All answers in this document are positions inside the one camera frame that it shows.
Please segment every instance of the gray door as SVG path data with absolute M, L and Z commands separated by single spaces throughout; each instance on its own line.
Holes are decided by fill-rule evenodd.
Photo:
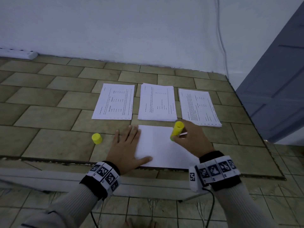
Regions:
M 263 139 L 304 126 L 304 3 L 236 92 Z

